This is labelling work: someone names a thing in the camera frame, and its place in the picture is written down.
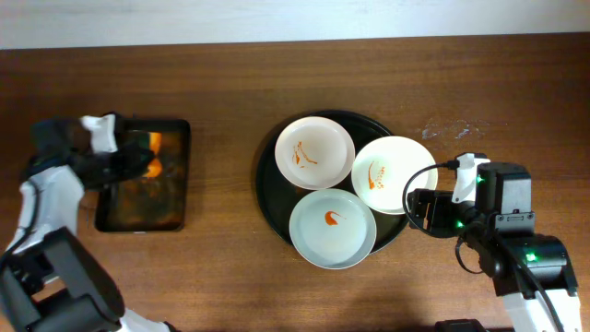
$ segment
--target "round black tray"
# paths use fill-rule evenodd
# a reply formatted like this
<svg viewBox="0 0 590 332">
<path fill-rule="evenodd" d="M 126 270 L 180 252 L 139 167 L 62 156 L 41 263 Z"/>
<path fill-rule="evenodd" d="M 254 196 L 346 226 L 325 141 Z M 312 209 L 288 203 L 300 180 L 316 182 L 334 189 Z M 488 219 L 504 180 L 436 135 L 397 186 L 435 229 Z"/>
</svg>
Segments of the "round black tray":
<svg viewBox="0 0 590 332">
<path fill-rule="evenodd" d="M 306 116 L 322 116 L 344 127 L 352 137 L 356 153 L 373 140 L 392 136 L 393 133 L 382 124 L 366 116 L 346 111 L 320 111 Z M 267 143 L 256 170 L 256 195 L 258 205 L 270 227 L 285 242 L 293 245 L 289 235 L 289 218 L 297 203 L 311 190 L 299 188 L 290 183 L 278 170 L 275 162 L 275 145 L 280 131 Z M 334 188 L 355 194 L 350 174 Z M 388 245 L 406 227 L 406 216 L 391 216 L 372 210 L 377 222 L 377 240 L 371 252 L 374 253 Z"/>
</svg>

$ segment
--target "white wall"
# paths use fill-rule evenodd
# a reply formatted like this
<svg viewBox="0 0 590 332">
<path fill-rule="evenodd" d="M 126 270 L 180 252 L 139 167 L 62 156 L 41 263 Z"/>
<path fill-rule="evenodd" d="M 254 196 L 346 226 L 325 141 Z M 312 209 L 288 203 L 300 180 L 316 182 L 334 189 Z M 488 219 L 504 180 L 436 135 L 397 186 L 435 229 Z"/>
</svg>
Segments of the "white wall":
<svg viewBox="0 0 590 332">
<path fill-rule="evenodd" d="M 589 0 L 0 0 L 0 48 L 584 30 Z"/>
</svg>

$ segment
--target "robotic arm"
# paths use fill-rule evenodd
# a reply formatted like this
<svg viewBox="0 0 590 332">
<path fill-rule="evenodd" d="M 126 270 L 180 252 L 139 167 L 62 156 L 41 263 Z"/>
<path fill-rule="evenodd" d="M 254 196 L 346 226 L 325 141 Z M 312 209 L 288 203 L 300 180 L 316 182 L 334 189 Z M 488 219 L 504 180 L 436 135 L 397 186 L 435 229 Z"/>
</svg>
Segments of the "robotic arm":
<svg viewBox="0 0 590 332">
<path fill-rule="evenodd" d="M 572 262 L 559 239 L 535 234 L 528 171 L 474 153 L 438 166 L 456 170 L 455 189 L 411 193 L 412 227 L 434 237 L 457 236 L 459 264 L 492 278 L 517 332 L 581 332 Z M 478 252 L 481 272 L 468 270 L 461 261 L 462 243 Z"/>
<path fill-rule="evenodd" d="M 174 331 L 125 309 L 111 277 L 76 238 L 84 189 L 141 176 L 154 158 L 135 142 L 118 147 L 123 131 L 124 119 L 115 114 L 33 126 L 39 153 L 20 186 L 17 233 L 0 258 L 2 306 L 17 332 Z M 32 299 L 56 279 L 63 290 Z"/>
</svg>

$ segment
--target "brown tabletop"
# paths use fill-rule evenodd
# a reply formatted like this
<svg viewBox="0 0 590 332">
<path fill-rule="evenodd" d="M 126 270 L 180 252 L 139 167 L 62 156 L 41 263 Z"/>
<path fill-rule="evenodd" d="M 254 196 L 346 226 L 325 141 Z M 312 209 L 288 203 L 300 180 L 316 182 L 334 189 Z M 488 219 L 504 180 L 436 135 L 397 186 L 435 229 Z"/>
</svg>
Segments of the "brown tabletop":
<svg viewBox="0 0 590 332">
<path fill-rule="evenodd" d="M 417 140 L 437 161 L 481 151 L 525 165 L 537 231 L 569 249 L 588 328 L 590 34 L 1 51 L 0 87 L 3 247 L 17 225 L 32 124 L 109 111 L 191 124 L 182 231 L 100 233 L 79 213 L 80 241 L 147 318 L 182 331 L 510 325 L 491 280 L 456 263 L 454 240 L 406 229 L 332 271 L 266 224 L 253 181 L 267 134 L 297 114 L 345 109 Z M 453 185 L 440 171 L 438 188 Z M 10 330 L 4 319 L 0 330 Z"/>
</svg>

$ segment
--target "bowl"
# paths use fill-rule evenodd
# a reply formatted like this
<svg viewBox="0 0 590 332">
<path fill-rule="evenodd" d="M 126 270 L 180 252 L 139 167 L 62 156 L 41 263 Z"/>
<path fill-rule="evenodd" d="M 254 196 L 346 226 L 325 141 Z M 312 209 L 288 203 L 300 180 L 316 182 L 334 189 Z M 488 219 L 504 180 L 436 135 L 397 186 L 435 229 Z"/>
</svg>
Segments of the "bowl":
<svg viewBox="0 0 590 332">
<path fill-rule="evenodd" d="M 310 263 L 341 269 L 362 261 L 375 245 L 377 225 L 358 197 L 340 189 L 308 194 L 293 209 L 289 233 Z"/>
<path fill-rule="evenodd" d="M 420 143 L 401 136 L 376 139 L 364 147 L 352 166 L 352 186 L 370 208 L 390 215 L 404 214 L 402 194 L 409 178 L 434 158 Z M 407 192 L 416 188 L 435 189 L 436 169 L 416 178 Z"/>
<path fill-rule="evenodd" d="M 281 174 L 292 184 L 310 190 L 339 184 L 350 173 L 354 157 L 354 143 L 348 132 L 319 116 L 289 124 L 275 145 L 275 161 Z"/>
</svg>

